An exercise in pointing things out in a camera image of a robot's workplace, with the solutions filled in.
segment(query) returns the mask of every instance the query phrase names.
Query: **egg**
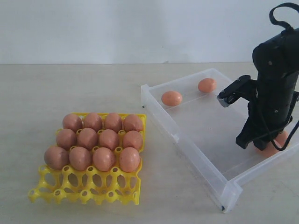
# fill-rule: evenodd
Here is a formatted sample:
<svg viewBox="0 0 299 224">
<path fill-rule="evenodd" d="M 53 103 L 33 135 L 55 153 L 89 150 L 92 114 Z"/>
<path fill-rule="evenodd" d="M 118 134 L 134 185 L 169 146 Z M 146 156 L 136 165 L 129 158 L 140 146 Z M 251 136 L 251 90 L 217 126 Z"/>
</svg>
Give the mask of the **egg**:
<svg viewBox="0 0 299 224">
<path fill-rule="evenodd" d="M 280 145 L 276 140 L 274 140 L 274 142 L 275 142 L 275 144 L 276 144 L 279 148 L 281 148 L 281 145 Z M 259 150 L 259 149 L 256 148 L 256 147 L 255 147 L 255 150 L 256 150 L 257 153 L 259 153 L 260 155 L 262 155 L 262 156 L 264 156 L 264 157 L 266 157 L 266 158 L 271 157 L 271 156 L 273 156 L 273 155 L 275 155 L 276 153 L 279 152 L 279 151 L 274 147 L 274 145 L 272 144 L 272 142 L 269 142 L 268 145 L 267 145 L 267 147 L 266 147 L 263 151 Z"/>
<path fill-rule="evenodd" d="M 109 171 L 115 162 L 115 155 L 109 148 L 100 147 L 93 153 L 93 164 L 99 171 Z"/>
<path fill-rule="evenodd" d="M 118 133 L 122 129 L 122 120 L 117 113 L 110 113 L 104 120 L 105 129 L 111 129 Z"/>
<path fill-rule="evenodd" d="M 90 127 L 84 128 L 80 131 L 78 135 L 78 146 L 84 147 L 89 151 L 93 149 L 93 147 L 98 145 L 99 136 Z"/>
<path fill-rule="evenodd" d="M 282 133 L 278 134 L 275 140 L 283 147 L 287 138 L 288 133 L 284 130 Z"/>
<path fill-rule="evenodd" d="M 71 166 L 78 171 L 86 170 L 92 164 L 92 155 L 84 147 L 74 147 L 69 158 Z"/>
<path fill-rule="evenodd" d="M 97 113 L 89 113 L 84 117 L 83 128 L 90 127 L 96 132 L 103 128 L 102 118 Z"/>
<path fill-rule="evenodd" d="M 129 131 L 123 136 L 122 147 L 133 147 L 139 151 L 142 147 L 142 143 L 142 135 L 139 132 Z"/>
<path fill-rule="evenodd" d="M 73 132 L 77 132 L 78 129 L 83 127 L 81 118 L 74 113 L 66 115 L 62 120 L 62 125 L 63 128 L 71 129 Z"/>
<path fill-rule="evenodd" d="M 54 170 L 61 170 L 69 164 L 69 153 L 63 148 L 52 146 L 44 154 L 45 163 Z"/>
<path fill-rule="evenodd" d="M 124 172 L 135 171 L 140 163 L 140 156 L 138 151 L 133 147 L 125 148 L 121 151 L 119 157 L 120 168 Z"/>
<path fill-rule="evenodd" d="M 104 130 L 99 136 L 100 147 L 106 147 L 113 151 L 119 146 L 119 143 L 120 140 L 118 134 L 111 129 Z"/>
<path fill-rule="evenodd" d="M 168 91 L 162 95 L 161 100 L 166 106 L 177 106 L 182 103 L 183 96 L 177 91 Z"/>
<path fill-rule="evenodd" d="M 77 143 L 77 135 L 71 129 L 64 128 L 56 136 L 56 143 L 59 147 L 69 150 L 70 147 Z"/>
<path fill-rule="evenodd" d="M 198 90 L 204 93 L 213 92 L 216 89 L 217 83 L 212 78 L 204 78 L 198 83 Z"/>
<path fill-rule="evenodd" d="M 123 127 L 126 132 L 129 132 L 129 131 L 139 132 L 139 131 L 142 131 L 143 124 L 138 115 L 130 114 L 130 115 L 126 116 L 125 119 L 123 120 Z"/>
</svg>

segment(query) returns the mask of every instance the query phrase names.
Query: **table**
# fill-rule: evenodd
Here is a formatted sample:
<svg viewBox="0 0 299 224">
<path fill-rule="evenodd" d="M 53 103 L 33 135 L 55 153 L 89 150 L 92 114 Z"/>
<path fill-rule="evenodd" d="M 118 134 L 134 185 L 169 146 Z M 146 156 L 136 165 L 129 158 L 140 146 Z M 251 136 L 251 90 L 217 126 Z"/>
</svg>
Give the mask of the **table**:
<svg viewBox="0 0 299 224">
<path fill-rule="evenodd" d="M 140 205 L 28 200 L 27 192 L 38 183 L 44 151 L 53 144 L 64 115 L 145 113 L 142 84 L 153 86 L 208 68 L 231 79 L 243 74 L 256 78 L 252 63 L 0 65 L 1 223 L 298 223 L 298 154 L 244 185 L 237 206 L 223 214 L 150 119 Z M 299 118 L 298 108 L 293 116 Z"/>
</svg>

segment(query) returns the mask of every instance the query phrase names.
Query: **yellow egg tray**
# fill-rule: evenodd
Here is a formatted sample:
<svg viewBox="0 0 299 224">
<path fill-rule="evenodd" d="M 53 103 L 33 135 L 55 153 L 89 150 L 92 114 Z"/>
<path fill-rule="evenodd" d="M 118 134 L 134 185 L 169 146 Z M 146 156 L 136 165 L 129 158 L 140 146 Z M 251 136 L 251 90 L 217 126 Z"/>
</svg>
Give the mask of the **yellow egg tray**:
<svg viewBox="0 0 299 224">
<path fill-rule="evenodd" d="M 74 113 L 84 119 L 88 113 Z M 98 113 L 103 121 L 108 113 Z M 122 119 L 129 114 L 120 114 Z M 137 114 L 143 123 L 143 130 L 140 131 L 143 137 L 143 145 L 139 152 L 144 149 L 145 142 L 145 125 L 146 115 Z M 101 204 L 104 200 L 112 203 L 119 200 L 123 204 L 133 201 L 139 204 L 141 179 L 138 173 L 142 168 L 142 158 L 139 167 L 134 172 L 124 172 L 119 166 L 119 154 L 123 150 L 121 147 L 122 138 L 125 134 L 124 130 L 120 130 L 120 146 L 114 150 L 116 156 L 116 164 L 110 171 L 99 171 L 95 166 L 89 166 L 85 171 L 77 171 L 71 165 L 64 166 L 62 170 L 53 170 L 47 165 L 39 167 L 40 180 L 36 188 L 28 192 L 28 198 L 33 203 L 37 198 L 43 198 L 50 203 L 53 199 L 56 203 L 60 203 L 62 199 L 67 198 L 71 202 L 78 199 L 83 204 L 88 200 L 94 200 L 96 204 Z"/>
</svg>

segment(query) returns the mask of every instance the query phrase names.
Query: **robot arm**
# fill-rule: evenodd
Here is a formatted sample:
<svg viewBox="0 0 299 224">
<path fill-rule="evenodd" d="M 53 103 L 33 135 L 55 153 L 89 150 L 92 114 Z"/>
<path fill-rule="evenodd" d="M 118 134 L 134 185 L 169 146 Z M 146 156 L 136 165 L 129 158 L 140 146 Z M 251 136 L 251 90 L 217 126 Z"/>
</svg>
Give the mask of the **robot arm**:
<svg viewBox="0 0 299 224">
<path fill-rule="evenodd" d="M 243 149 L 253 141 L 260 150 L 272 142 L 282 151 L 299 126 L 298 122 L 282 148 L 276 146 L 273 140 L 292 121 L 292 111 L 299 99 L 299 93 L 294 91 L 299 75 L 299 28 L 275 20 L 273 12 L 278 7 L 291 7 L 299 13 L 299 5 L 294 3 L 283 3 L 270 11 L 272 24 L 285 30 L 253 50 L 257 80 L 241 76 L 217 96 L 223 107 L 239 98 L 249 101 L 249 117 L 236 137 L 236 143 Z"/>
</svg>

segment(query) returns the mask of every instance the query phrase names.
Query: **plastic egg tray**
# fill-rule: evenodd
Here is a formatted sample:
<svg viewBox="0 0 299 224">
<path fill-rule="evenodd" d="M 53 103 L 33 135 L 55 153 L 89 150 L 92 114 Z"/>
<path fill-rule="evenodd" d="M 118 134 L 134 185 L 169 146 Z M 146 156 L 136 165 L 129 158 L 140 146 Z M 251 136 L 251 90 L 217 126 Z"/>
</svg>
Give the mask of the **plastic egg tray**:
<svg viewBox="0 0 299 224">
<path fill-rule="evenodd" d="M 74 113 L 84 119 L 88 113 Z M 98 113 L 102 120 L 108 113 Z M 122 120 L 129 114 L 120 114 Z M 137 114 L 143 123 L 143 130 L 140 134 L 143 137 L 142 148 L 139 152 L 144 150 L 145 142 L 145 125 L 146 115 Z M 123 204 L 127 204 L 133 201 L 134 204 L 139 204 L 141 179 L 138 177 L 138 173 L 142 168 L 142 158 L 139 167 L 134 172 L 124 172 L 119 166 L 119 154 L 123 150 L 122 139 L 125 135 L 125 131 L 122 129 L 118 132 L 120 137 L 120 145 L 114 150 L 116 156 L 116 164 L 110 171 L 99 171 L 95 166 L 89 166 L 85 171 L 77 171 L 71 165 L 64 166 L 62 170 L 53 170 L 47 165 L 39 167 L 40 180 L 38 185 L 31 189 L 28 193 L 29 200 L 34 202 L 37 198 L 43 198 L 50 203 L 53 199 L 56 203 L 61 203 L 62 199 L 67 198 L 71 202 L 76 202 L 78 199 L 83 204 L 86 204 L 88 200 L 92 199 L 96 204 L 101 204 L 104 200 L 112 203 L 115 200 L 119 200 Z"/>
</svg>

